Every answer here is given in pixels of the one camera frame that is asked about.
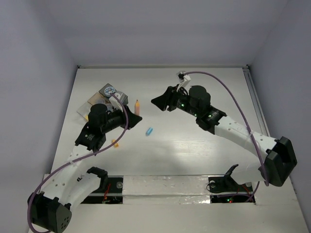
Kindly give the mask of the peach highlighter marker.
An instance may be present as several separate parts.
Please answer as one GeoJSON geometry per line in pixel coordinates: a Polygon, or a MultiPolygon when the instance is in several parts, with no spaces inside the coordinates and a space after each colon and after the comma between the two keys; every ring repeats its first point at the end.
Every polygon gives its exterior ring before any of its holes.
{"type": "Polygon", "coordinates": [[[136,100],[135,106],[134,106],[134,114],[139,116],[140,115],[140,103],[139,100],[136,100]]]}

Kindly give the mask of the orange marker cap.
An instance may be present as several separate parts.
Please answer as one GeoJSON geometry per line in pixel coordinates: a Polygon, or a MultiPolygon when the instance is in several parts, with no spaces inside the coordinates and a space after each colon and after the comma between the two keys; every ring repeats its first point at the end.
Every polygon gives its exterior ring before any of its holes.
{"type": "Polygon", "coordinates": [[[117,140],[112,139],[112,140],[111,140],[111,143],[113,144],[113,147],[114,147],[114,148],[118,148],[118,147],[119,147],[119,144],[118,144],[117,140]]]}

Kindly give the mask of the blue lid jar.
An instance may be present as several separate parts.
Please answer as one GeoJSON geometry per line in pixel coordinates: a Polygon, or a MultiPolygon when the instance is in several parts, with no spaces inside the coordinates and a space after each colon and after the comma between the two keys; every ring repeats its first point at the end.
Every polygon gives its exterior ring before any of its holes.
{"type": "Polygon", "coordinates": [[[107,86],[104,88],[104,95],[110,97],[112,94],[115,94],[116,90],[113,86],[107,86]]]}

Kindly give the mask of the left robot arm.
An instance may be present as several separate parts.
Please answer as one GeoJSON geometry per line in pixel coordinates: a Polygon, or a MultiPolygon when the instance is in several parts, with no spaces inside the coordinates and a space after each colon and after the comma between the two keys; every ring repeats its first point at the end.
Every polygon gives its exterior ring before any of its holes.
{"type": "Polygon", "coordinates": [[[62,233],[69,225],[73,211],[94,191],[108,189],[108,173],[88,158],[106,150],[106,134],[115,128],[129,130],[142,117],[128,106],[109,111],[104,104],[95,104],[88,114],[66,163],[46,177],[28,198],[27,220],[53,233],[62,233]]]}

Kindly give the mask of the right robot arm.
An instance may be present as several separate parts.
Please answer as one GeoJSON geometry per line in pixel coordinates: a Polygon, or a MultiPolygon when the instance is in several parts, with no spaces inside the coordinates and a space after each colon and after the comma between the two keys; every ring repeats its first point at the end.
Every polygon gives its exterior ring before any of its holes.
{"type": "Polygon", "coordinates": [[[279,139],[250,131],[225,112],[210,104],[210,94],[199,85],[186,92],[184,88],[169,86],[159,97],[151,100],[161,111],[176,108],[194,116],[196,124],[204,131],[225,138],[259,158],[258,163],[249,165],[245,170],[230,168],[230,175],[224,177],[228,190],[237,189],[242,183],[267,181],[281,187],[297,165],[294,148],[290,139],[279,139]]]}

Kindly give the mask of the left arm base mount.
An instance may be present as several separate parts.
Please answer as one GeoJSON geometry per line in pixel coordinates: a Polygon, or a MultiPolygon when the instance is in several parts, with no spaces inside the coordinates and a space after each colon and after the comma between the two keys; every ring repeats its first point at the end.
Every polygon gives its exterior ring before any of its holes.
{"type": "Polygon", "coordinates": [[[90,193],[81,204],[123,204],[123,176],[109,176],[108,172],[98,167],[92,167],[88,174],[100,178],[99,187],[90,193]]]}

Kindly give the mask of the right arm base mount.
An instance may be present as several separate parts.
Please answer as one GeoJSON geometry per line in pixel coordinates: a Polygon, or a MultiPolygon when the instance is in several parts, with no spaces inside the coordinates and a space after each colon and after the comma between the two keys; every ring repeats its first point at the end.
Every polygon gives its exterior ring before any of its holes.
{"type": "Polygon", "coordinates": [[[210,193],[211,203],[255,203],[252,184],[238,184],[231,177],[233,165],[223,176],[211,176],[208,178],[206,190],[210,193]]]}

